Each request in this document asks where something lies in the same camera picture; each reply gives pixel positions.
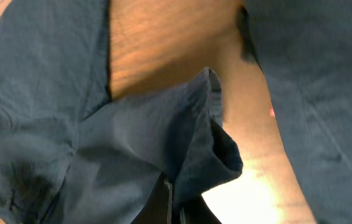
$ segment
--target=wooden table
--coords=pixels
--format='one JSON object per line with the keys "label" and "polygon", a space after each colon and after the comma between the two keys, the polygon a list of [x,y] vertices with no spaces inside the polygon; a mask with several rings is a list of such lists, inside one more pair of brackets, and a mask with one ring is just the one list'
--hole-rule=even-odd
{"label": "wooden table", "polygon": [[[0,15],[9,2],[0,0]],[[204,194],[212,211],[225,224],[315,223],[269,116],[264,76],[239,57],[234,23],[239,5],[235,0],[114,0],[113,96],[166,88],[205,66],[213,68],[224,89],[224,129],[239,145],[245,166],[241,178]]]}

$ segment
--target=dark cloth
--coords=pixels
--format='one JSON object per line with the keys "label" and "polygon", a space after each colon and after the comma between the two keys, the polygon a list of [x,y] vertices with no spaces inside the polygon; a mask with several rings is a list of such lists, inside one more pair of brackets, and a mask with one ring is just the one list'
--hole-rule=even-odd
{"label": "dark cloth", "polygon": [[241,174],[210,69],[111,102],[107,9],[106,0],[13,0],[0,19],[6,223],[131,223],[161,174],[178,214]]}
{"label": "dark cloth", "polygon": [[318,223],[352,224],[352,1],[245,6],[304,196]]}

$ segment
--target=wood grain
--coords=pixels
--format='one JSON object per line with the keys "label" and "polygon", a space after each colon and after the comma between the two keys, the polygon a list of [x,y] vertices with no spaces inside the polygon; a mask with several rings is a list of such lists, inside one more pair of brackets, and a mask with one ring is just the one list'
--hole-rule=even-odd
{"label": "wood grain", "polygon": [[[8,3],[0,0],[0,15]],[[204,194],[210,208],[225,224],[315,223],[269,116],[265,79],[256,64],[239,57],[234,23],[239,5],[237,0],[112,1],[113,96],[159,90],[213,68],[224,89],[224,128],[239,145],[245,166],[241,178]]]}

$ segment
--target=crumpled fabric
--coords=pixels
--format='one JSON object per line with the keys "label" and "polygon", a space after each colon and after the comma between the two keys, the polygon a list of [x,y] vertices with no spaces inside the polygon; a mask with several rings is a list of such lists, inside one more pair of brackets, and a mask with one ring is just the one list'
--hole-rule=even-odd
{"label": "crumpled fabric", "polygon": [[131,223],[161,174],[172,206],[241,175],[209,68],[111,101],[106,0],[13,0],[0,18],[0,218]]}

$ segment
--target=dark blue fabric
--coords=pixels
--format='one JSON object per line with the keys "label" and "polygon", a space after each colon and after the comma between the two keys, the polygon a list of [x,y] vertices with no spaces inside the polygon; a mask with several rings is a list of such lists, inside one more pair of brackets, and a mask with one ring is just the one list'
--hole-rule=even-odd
{"label": "dark blue fabric", "polygon": [[352,224],[352,0],[245,0],[285,152],[319,223]]}
{"label": "dark blue fabric", "polygon": [[13,0],[0,19],[0,217],[131,223],[161,173],[173,207],[241,174],[205,68],[111,102],[106,0]]}

